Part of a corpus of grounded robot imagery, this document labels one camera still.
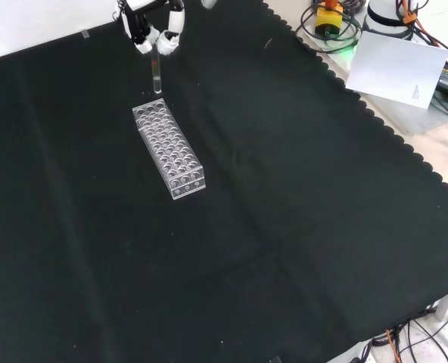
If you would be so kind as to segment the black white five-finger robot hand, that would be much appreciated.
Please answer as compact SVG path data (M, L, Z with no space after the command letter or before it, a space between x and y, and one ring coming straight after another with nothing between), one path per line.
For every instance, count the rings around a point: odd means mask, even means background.
M147 13L169 5L168 27L157 30L147 19ZM170 55L179 47L185 25L184 1L117 1L114 20L123 22L123 29L135 48L142 54L154 48L159 54Z

